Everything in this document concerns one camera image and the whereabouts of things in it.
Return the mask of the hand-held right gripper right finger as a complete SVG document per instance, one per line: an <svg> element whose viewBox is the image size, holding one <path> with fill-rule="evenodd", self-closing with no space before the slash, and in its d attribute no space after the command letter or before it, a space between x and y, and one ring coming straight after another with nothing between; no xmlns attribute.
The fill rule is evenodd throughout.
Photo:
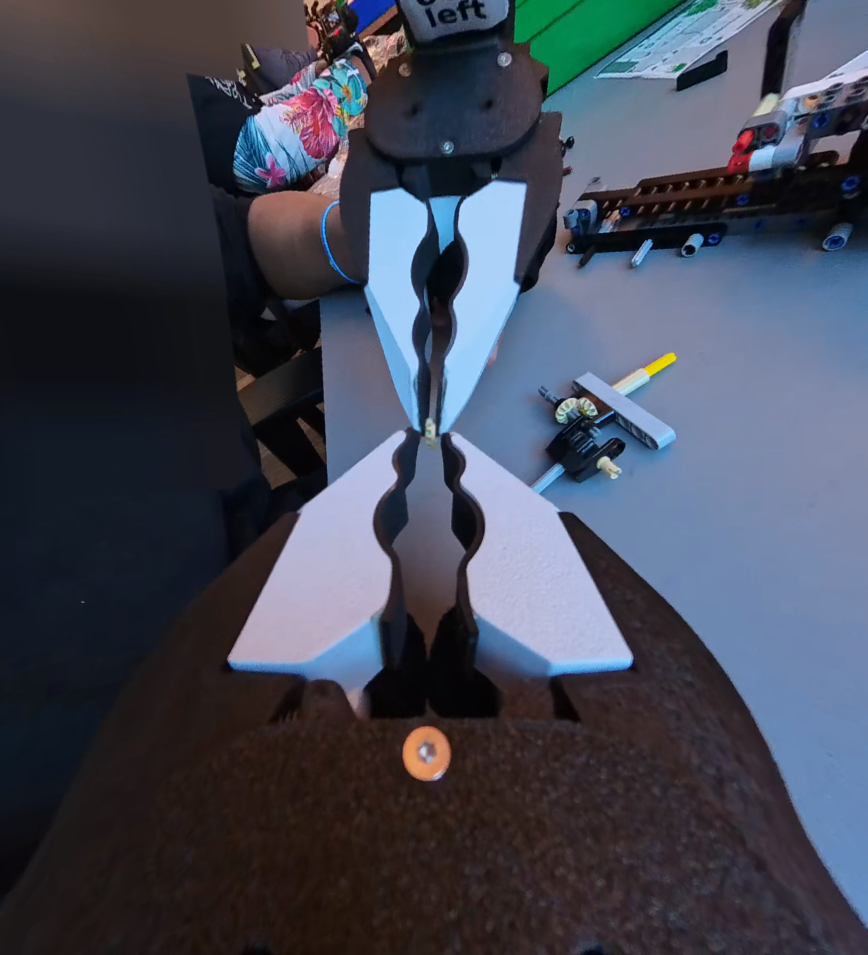
<svg viewBox="0 0 868 955"><path fill-rule="evenodd" d="M440 447L462 555L433 666L457 679L630 669L631 648L565 514L463 436L445 434Z"/></svg>

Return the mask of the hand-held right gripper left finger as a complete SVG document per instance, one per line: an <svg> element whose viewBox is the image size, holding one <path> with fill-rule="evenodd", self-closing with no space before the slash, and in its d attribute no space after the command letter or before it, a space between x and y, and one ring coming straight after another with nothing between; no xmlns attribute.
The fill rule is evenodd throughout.
<svg viewBox="0 0 868 955"><path fill-rule="evenodd" d="M425 712L425 639L394 548L420 441L394 433L297 512L231 669L336 683L374 718Z"/></svg>

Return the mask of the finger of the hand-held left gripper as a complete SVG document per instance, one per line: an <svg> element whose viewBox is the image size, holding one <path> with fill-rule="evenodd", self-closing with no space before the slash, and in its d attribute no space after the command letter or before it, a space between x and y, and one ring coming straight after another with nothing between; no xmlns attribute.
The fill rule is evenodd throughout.
<svg viewBox="0 0 868 955"><path fill-rule="evenodd" d="M451 301L453 338L442 362L438 430L451 431L488 364L520 294L515 279L526 185L491 182L463 198L454 238L464 276Z"/></svg>
<svg viewBox="0 0 868 955"><path fill-rule="evenodd" d="M425 286L438 255L429 205L401 187L373 192L365 297L405 415L421 431L428 418Z"/></svg>

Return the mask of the small lego gear assembly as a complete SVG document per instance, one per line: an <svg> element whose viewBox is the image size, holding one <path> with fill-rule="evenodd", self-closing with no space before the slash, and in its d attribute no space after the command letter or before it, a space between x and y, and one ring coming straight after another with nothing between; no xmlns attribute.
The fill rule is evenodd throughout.
<svg viewBox="0 0 868 955"><path fill-rule="evenodd" d="M668 352L611 386L592 374L585 374L572 382L571 394L567 396L558 396L540 387L538 394L551 406L559 430L546 448L552 464L531 489L541 494L562 477L575 483L600 474L610 479L619 478L622 470L616 460L624 453L626 442L616 436L604 437L608 426L619 427L651 450L670 445L677 437L676 432L631 400L631 394L677 359L677 354Z"/></svg>

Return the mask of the person's left forearm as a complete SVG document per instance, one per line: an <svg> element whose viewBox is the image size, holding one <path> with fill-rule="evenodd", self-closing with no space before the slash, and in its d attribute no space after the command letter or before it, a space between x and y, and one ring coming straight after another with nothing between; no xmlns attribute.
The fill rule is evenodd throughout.
<svg viewBox="0 0 868 955"><path fill-rule="evenodd" d="M268 286L286 300L313 300L348 285L332 276L320 237L327 197L302 192L272 193L252 200L248 238Z"/></svg>

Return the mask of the dark lego model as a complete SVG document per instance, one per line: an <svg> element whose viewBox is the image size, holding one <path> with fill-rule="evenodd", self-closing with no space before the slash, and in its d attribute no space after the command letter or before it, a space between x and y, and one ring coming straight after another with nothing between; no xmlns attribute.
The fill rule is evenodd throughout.
<svg viewBox="0 0 868 955"><path fill-rule="evenodd" d="M358 34L358 16L355 8L345 1L305 2L306 25L317 37L320 59L332 64L340 58L369 56Z"/></svg>

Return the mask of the large lego technic build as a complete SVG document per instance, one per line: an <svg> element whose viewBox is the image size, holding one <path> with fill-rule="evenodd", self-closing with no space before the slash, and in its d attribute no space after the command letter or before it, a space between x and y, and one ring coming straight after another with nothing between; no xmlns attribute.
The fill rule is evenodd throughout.
<svg viewBox="0 0 868 955"><path fill-rule="evenodd" d="M868 62L769 94L746 120L722 167L583 193L563 215L566 252L679 247L690 258L728 233L824 228L843 248L868 223Z"/></svg>

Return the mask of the lego instruction booklet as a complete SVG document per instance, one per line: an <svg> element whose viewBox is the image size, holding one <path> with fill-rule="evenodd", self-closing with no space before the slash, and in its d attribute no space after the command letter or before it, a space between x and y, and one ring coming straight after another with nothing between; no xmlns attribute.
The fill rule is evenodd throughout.
<svg viewBox="0 0 868 955"><path fill-rule="evenodd" d="M671 80L714 54L777 1L688 2L634 45L595 69L597 78Z"/></svg>

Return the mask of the blue wristband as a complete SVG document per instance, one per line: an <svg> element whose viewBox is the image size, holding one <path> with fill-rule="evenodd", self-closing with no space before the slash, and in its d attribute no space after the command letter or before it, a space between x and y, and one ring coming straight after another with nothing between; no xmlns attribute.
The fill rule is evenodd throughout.
<svg viewBox="0 0 868 955"><path fill-rule="evenodd" d="M332 276L348 285L363 285L364 280L354 254L356 249L353 249L348 238L341 203L337 199L330 202L321 215L320 237Z"/></svg>

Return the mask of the green box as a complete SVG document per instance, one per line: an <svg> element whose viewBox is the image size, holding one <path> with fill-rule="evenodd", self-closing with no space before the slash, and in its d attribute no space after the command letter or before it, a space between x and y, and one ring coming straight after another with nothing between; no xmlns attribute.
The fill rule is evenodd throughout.
<svg viewBox="0 0 868 955"><path fill-rule="evenodd" d="M652 27L680 1L517 1L514 39L547 66L553 94Z"/></svg>

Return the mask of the floral patterned clothing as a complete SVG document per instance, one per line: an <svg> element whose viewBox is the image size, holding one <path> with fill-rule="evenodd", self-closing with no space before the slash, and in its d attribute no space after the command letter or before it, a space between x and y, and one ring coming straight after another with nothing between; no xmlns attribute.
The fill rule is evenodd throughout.
<svg viewBox="0 0 868 955"><path fill-rule="evenodd" d="M363 114L370 79L358 58L344 57L320 71L311 65L262 98L237 134L232 163L237 190L259 196L308 185Z"/></svg>

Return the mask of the black rectangular block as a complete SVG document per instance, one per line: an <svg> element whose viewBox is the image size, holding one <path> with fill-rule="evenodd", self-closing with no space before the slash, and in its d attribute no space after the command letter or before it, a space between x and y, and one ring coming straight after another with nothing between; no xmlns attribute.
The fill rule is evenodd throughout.
<svg viewBox="0 0 868 955"><path fill-rule="evenodd" d="M728 70L728 50L722 50L703 63L680 72L676 79L676 91L684 92L713 78L722 76Z"/></svg>

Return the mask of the black upright post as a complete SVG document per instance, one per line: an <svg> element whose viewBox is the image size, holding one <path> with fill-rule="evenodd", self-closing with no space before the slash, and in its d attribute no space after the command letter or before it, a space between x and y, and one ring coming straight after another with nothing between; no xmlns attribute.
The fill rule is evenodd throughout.
<svg viewBox="0 0 868 955"><path fill-rule="evenodd" d="M785 1L766 39L762 70L761 99L780 96L793 59L798 33L808 1Z"/></svg>

